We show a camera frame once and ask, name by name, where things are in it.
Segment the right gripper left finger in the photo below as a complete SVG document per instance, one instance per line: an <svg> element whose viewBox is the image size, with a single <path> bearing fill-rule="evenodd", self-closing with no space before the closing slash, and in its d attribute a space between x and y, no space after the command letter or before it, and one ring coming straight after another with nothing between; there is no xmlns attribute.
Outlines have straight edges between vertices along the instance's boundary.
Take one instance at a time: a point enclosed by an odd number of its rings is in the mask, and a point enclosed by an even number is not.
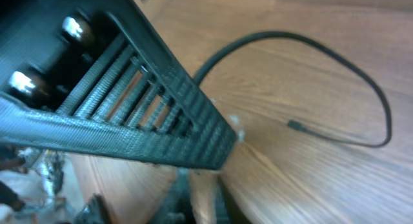
<svg viewBox="0 0 413 224"><path fill-rule="evenodd" d="M1 144L218 170L236 133L133 0L1 0Z"/></svg>

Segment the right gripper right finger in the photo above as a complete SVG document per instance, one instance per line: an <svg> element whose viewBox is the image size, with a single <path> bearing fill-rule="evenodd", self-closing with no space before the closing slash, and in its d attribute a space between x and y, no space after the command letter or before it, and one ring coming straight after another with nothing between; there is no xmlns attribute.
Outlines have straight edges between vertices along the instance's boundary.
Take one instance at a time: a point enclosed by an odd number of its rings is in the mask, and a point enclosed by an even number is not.
<svg viewBox="0 0 413 224"><path fill-rule="evenodd" d="M251 224L221 178L217 179L215 199L217 224Z"/></svg>

